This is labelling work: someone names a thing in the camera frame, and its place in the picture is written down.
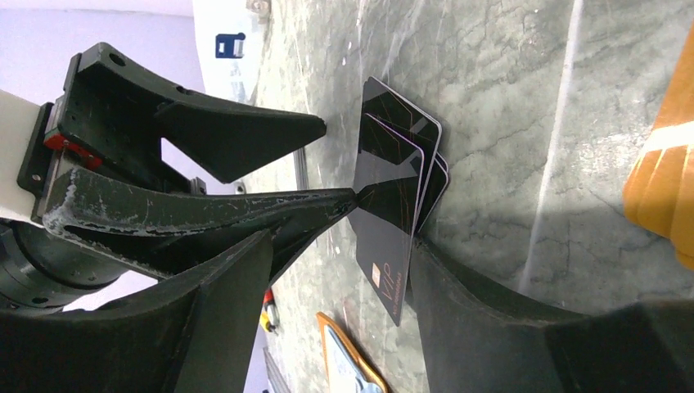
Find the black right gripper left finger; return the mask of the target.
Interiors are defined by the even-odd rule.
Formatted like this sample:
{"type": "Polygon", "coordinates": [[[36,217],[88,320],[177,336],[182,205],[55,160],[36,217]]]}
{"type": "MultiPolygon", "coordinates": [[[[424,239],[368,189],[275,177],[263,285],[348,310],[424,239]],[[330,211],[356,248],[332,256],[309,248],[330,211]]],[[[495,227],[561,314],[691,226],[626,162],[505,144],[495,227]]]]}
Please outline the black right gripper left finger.
{"type": "Polygon", "coordinates": [[[273,262],[258,231],[94,311],[1,314],[4,392],[241,392],[273,262]]]}

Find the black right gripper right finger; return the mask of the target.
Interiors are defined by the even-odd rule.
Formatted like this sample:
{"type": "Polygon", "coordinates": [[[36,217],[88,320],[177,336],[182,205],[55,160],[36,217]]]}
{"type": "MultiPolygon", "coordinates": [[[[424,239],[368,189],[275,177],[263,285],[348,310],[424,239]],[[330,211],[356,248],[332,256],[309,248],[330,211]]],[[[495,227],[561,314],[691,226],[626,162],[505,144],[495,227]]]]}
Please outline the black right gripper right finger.
{"type": "Polygon", "coordinates": [[[693,303],[585,315],[523,296],[425,239],[412,306],[433,392],[690,392],[693,303]]]}

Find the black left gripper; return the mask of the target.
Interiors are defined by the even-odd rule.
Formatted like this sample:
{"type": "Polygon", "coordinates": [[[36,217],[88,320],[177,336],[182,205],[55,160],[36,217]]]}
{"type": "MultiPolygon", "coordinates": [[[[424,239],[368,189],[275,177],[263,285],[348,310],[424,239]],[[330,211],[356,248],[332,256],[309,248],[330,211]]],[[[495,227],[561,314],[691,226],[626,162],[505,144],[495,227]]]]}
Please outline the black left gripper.
{"type": "Polygon", "coordinates": [[[231,183],[327,134],[316,115],[238,103],[212,109],[215,103],[97,43],[71,58],[62,95],[40,106],[16,181],[40,195],[51,158],[67,151],[92,171],[75,167],[54,181],[42,216],[51,235],[112,264],[171,278],[267,231],[268,280],[276,282],[355,209],[356,194],[350,188],[163,193],[192,189],[164,162],[164,139],[219,182],[231,183]]]}

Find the orange leather card holder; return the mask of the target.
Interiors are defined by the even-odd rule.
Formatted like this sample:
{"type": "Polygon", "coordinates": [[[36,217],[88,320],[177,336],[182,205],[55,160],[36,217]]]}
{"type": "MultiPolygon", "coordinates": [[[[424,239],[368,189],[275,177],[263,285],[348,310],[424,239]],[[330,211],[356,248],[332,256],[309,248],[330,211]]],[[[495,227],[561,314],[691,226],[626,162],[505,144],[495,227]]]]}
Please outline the orange leather card holder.
{"type": "Polygon", "coordinates": [[[383,377],[365,360],[340,326],[323,312],[317,312],[316,317],[322,340],[328,391],[389,392],[383,377]]]}

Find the black VIP card top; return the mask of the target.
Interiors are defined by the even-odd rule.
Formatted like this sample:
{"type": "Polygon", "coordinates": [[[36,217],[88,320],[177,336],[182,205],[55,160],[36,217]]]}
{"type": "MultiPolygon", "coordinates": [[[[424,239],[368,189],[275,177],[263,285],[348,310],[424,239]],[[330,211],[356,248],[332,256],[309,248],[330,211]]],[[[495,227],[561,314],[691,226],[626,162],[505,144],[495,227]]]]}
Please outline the black VIP card top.
{"type": "Polygon", "coordinates": [[[419,147],[362,115],[353,181],[357,208],[348,219],[358,266],[396,326],[402,320],[422,169],[419,147]]]}

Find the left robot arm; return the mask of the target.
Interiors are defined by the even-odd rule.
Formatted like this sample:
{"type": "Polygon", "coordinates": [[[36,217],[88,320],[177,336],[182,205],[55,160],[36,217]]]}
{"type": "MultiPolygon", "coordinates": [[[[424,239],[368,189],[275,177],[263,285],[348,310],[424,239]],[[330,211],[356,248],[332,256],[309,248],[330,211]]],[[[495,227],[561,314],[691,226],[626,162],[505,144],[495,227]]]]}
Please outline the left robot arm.
{"type": "Polygon", "coordinates": [[[259,231],[274,283],[356,205],[349,188],[212,195],[170,142],[229,184],[326,134],[316,115],[211,97],[108,43],[70,60],[62,94],[1,94],[1,302],[51,314],[126,271],[165,280],[259,231]]]}

